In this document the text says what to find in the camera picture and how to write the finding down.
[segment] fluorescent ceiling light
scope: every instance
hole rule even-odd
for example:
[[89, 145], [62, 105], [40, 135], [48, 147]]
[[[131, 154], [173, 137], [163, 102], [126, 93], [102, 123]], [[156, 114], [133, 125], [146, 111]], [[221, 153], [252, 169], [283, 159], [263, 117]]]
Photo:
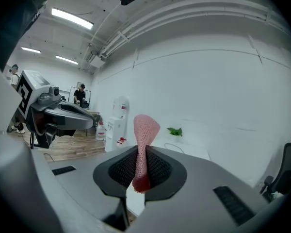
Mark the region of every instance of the fluorescent ceiling light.
[[30, 52], [41, 53], [39, 50], [28, 49], [28, 48], [24, 48], [24, 47], [21, 47], [21, 48], [22, 48], [23, 50], [30, 51]]
[[93, 26], [93, 24], [91, 22], [88, 22], [80, 17], [76, 17], [73, 14], [69, 14], [67, 12], [64, 12], [64, 11], [61, 11], [58, 9], [52, 9], [52, 15], [56, 16], [56, 17], [61, 17], [63, 19], [69, 20], [69, 21], [72, 21], [72, 22], [77, 23], [77, 24], [79, 24], [87, 29], [91, 29]]
[[58, 55], [56, 55], [56, 58], [57, 58], [57, 59], [61, 59], [61, 60], [66, 60], [66, 61], [71, 62], [71, 63], [76, 64], [76, 65], [78, 64], [78, 62], [75, 62], [75, 61], [73, 61], [73, 60], [68, 60], [68, 59], [63, 58], [63, 57], [60, 57], [60, 56], [58, 56]]

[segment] person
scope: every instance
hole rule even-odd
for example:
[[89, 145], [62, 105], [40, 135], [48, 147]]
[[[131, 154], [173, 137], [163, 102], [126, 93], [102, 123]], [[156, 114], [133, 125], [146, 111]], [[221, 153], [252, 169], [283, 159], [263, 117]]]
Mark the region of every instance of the person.
[[81, 84], [80, 88], [77, 89], [73, 94], [74, 95], [74, 99], [73, 99], [74, 104], [79, 105], [81, 108], [83, 108], [83, 103], [85, 101], [84, 89], [85, 89], [85, 85]]
[[[16, 89], [16, 85], [17, 85], [18, 79], [19, 79], [18, 66], [16, 64], [13, 65], [12, 68], [10, 69], [10, 72], [12, 73], [12, 84], [11, 85], [14, 89]], [[25, 133], [24, 126], [21, 122], [19, 122], [17, 115], [18, 115], [18, 109], [16, 110], [16, 112], [12, 118], [13, 125], [11, 126], [11, 129], [16, 130], [17, 133], [24, 134]]]

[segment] black vent grille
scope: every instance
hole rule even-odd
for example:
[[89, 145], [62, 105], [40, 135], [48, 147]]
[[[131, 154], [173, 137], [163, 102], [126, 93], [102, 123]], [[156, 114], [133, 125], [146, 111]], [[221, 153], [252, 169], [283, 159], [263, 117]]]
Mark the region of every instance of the black vent grille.
[[151, 188], [165, 182], [171, 175], [171, 165], [151, 151], [146, 151], [146, 165]]
[[63, 173], [71, 172], [73, 170], [76, 170], [73, 166], [65, 166], [65, 167], [61, 167], [61, 168], [58, 168], [58, 169], [54, 169], [54, 170], [52, 170], [52, 172], [53, 172], [54, 175], [60, 175], [60, 174], [63, 174]]
[[254, 213], [228, 186], [219, 186], [213, 191], [238, 225], [242, 225], [254, 216]]
[[109, 176], [126, 188], [129, 187], [135, 177], [137, 155], [138, 151], [134, 151], [114, 163], [108, 170]]

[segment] white table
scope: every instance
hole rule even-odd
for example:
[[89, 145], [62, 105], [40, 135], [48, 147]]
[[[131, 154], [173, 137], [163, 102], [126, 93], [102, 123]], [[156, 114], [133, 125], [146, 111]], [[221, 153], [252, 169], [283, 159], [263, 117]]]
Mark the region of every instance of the white table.
[[[208, 151], [206, 149], [179, 142], [174, 143], [167, 138], [156, 138], [151, 145], [159, 148], [169, 149], [170, 151], [185, 153], [187, 155], [199, 157], [205, 160], [210, 160]], [[130, 186], [126, 190], [126, 197], [127, 208], [135, 216], [140, 215], [140, 213], [145, 208], [145, 195], [135, 192], [132, 184], [130, 184]]]

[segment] air vent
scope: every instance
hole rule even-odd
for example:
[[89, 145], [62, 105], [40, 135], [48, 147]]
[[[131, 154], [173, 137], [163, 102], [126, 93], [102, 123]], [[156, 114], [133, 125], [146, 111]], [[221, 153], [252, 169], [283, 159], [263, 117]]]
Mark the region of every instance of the air vent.
[[73, 166], [65, 166], [65, 167], [62, 167], [62, 168], [54, 169], [54, 170], [52, 170], [52, 172], [53, 172], [54, 175], [60, 175], [60, 174], [63, 174], [63, 173], [71, 172], [73, 170], [76, 170]]
[[231, 217], [239, 225], [250, 220], [254, 213], [240, 200], [239, 197], [228, 187], [219, 186], [213, 190], [219, 200], [225, 206]]

